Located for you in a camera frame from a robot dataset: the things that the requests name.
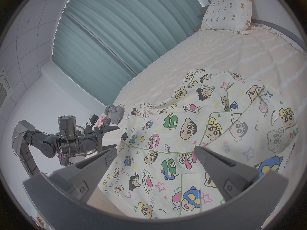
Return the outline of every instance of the cartoon print pajamas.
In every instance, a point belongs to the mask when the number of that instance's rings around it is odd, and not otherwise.
[[[101,190],[126,215],[146,219],[225,203],[195,145],[263,176],[269,169],[282,172],[299,132],[292,109],[268,83],[217,69],[191,69],[167,100],[134,105],[124,119]]]

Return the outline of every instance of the mattress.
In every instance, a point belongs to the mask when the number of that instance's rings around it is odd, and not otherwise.
[[[125,105],[126,117],[131,112],[130,107],[136,103],[155,103],[170,96],[191,68],[224,69],[238,72],[247,78],[269,82],[291,105],[299,132],[306,133],[306,52],[290,38],[272,28],[253,24],[249,30],[248,35],[230,31],[198,31],[127,83],[114,105]],[[119,142],[124,133],[125,120],[123,118],[118,124],[119,130],[105,134],[102,145]],[[296,147],[283,171],[290,184],[275,212],[284,205],[299,181],[301,174],[293,170],[293,166],[304,157],[305,144],[305,136],[298,136]],[[105,191],[103,181],[98,187]]]

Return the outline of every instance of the pillow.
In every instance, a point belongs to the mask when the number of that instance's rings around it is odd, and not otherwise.
[[[202,30],[229,30],[248,34],[251,23],[252,0],[215,0],[207,9]]]

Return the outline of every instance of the ceiling tile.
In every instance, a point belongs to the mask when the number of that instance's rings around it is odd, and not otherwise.
[[[37,63],[41,63],[51,54],[51,40],[39,47],[37,47]]]
[[[14,92],[11,95],[12,101],[17,104],[17,102],[20,100],[20,98],[23,96],[23,94],[27,91],[25,84],[22,80],[19,81],[19,83],[15,86]]]
[[[56,21],[62,12],[65,0],[48,0],[40,19],[40,25]]]
[[[17,51],[16,51],[16,40],[11,43],[0,55],[0,67],[5,67],[6,72],[8,72],[14,64],[18,61]]]
[[[1,139],[3,137],[3,133],[4,133],[6,123],[7,123],[7,121],[3,117],[0,117],[0,138]]]
[[[38,27],[34,28],[21,37],[17,38],[17,56],[18,60],[24,57],[27,53],[36,48]]]
[[[31,71],[29,71],[22,79],[25,83],[25,87],[29,89],[31,85],[35,83],[37,79],[39,79],[37,66],[35,66]]]
[[[56,26],[56,21],[48,22],[40,25],[37,34],[37,46],[40,46],[53,38],[53,32]]]
[[[50,61],[50,56],[47,58],[47,59],[45,59],[45,60],[43,60],[41,63],[39,63],[38,65],[37,65],[37,67],[38,67],[38,75],[41,77],[41,67],[44,65],[44,64],[46,64],[47,62],[49,62]]]
[[[45,4],[46,1],[40,2],[22,11],[18,25],[17,37],[20,37],[22,34],[39,26]]]
[[[18,63],[16,63],[8,72],[7,77],[9,78],[9,81],[14,88],[16,84],[21,80],[21,74],[19,70]]]
[[[9,98],[7,100],[7,103],[5,104],[5,107],[2,111],[2,114],[1,116],[6,120],[8,121],[9,120],[9,117],[11,116],[11,113],[13,112],[13,109],[15,107],[15,103],[12,101],[11,98]]]
[[[19,60],[19,69],[21,76],[24,77],[33,67],[37,65],[36,49],[32,50],[26,56]]]
[[[1,44],[1,47],[0,47],[0,55],[14,40],[16,40],[17,28],[18,28],[20,15],[21,15],[20,13],[17,15],[12,25],[10,26],[9,30],[7,31],[4,37],[4,40]]]

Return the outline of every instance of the curtain fold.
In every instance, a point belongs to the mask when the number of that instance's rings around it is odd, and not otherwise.
[[[93,97],[111,104],[136,74],[194,33],[200,8],[197,0],[70,0],[52,60]]]

